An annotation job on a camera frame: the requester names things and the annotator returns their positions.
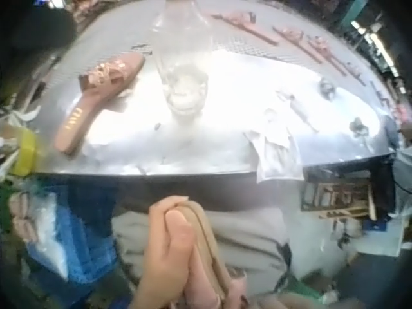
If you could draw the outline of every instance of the plastic bottle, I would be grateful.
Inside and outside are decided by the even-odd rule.
[[[153,56],[168,106],[198,114],[207,98],[212,28],[195,0],[166,0],[152,28]]]

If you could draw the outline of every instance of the metal table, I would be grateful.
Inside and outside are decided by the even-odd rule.
[[[384,95],[388,92],[358,55],[300,16],[255,1],[200,3],[213,12],[252,10],[258,25],[268,31],[273,24],[280,28],[293,25],[311,36],[321,35],[341,59],[361,68],[365,80],[373,80]],[[155,66],[147,56],[131,92],[113,102],[112,110],[101,112],[79,153],[68,158],[56,152],[53,139],[57,128],[80,97],[77,74],[126,50],[148,52],[145,36],[159,9],[161,2],[142,0],[105,13],[62,58],[52,72],[47,92],[39,99],[41,112],[31,123],[39,134],[37,173],[118,176],[256,171],[257,158],[245,131],[258,107],[273,104],[279,88],[287,88],[305,105],[319,129],[314,133],[296,115],[288,114],[289,129],[305,167],[363,160],[391,152],[382,121],[389,110],[380,106],[371,87],[361,86],[350,76],[343,77],[327,62],[315,63],[281,38],[280,45],[274,47],[219,21],[214,21],[216,51],[209,96],[199,119],[182,124],[173,118]],[[93,44],[98,44],[98,48],[88,49]],[[339,86],[333,102],[323,99],[318,92],[321,77]],[[354,137],[349,129],[355,117],[369,127],[366,141]]]

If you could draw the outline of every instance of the plastic bag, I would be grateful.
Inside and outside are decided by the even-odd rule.
[[[66,254],[56,235],[57,199],[54,193],[31,194],[29,216],[34,222],[38,242],[28,244],[31,257],[68,279]]]

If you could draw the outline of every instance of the green object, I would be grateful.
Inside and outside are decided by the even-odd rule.
[[[354,0],[341,21],[341,28],[346,29],[354,21],[368,3],[368,0]]]
[[[317,302],[320,302],[322,297],[322,295],[318,291],[300,282],[294,276],[290,276],[288,285],[283,290],[283,292],[296,293],[307,298],[313,299]]]
[[[9,233],[12,230],[12,215],[8,210],[8,199],[17,190],[6,184],[0,184],[0,228]]]

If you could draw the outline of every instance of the yellow container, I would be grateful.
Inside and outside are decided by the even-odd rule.
[[[13,167],[10,169],[10,174],[25,177],[28,176],[34,168],[36,157],[36,135],[26,127],[20,127],[19,130],[19,156]]]

